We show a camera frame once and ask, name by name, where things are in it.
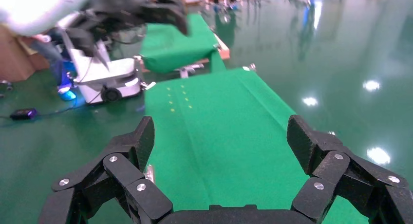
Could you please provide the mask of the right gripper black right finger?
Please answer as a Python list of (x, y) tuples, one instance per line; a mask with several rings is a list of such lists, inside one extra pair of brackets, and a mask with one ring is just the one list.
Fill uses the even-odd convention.
[(309, 176), (292, 201), (293, 211), (320, 224), (339, 196), (371, 224), (412, 223), (413, 193), (402, 176), (355, 155), (299, 115), (289, 117), (286, 139)]

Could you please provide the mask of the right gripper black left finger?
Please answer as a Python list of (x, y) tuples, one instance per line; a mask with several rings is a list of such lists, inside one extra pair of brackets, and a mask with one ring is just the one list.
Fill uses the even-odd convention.
[(144, 116), (134, 131), (113, 137), (96, 158), (52, 184), (39, 223), (85, 224), (112, 199), (133, 223), (160, 223), (172, 213), (173, 204), (144, 175), (154, 138), (150, 116)]

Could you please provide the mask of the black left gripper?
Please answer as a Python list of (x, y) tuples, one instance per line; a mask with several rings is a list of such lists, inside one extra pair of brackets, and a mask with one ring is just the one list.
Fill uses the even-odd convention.
[(189, 35), (187, 9), (183, 0), (162, 0), (165, 4), (150, 5), (150, 0), (89, 0), (87, 16), (102, 21), (113, 20), (127, 26), (147, 23), (171, 23), (183, 35)]

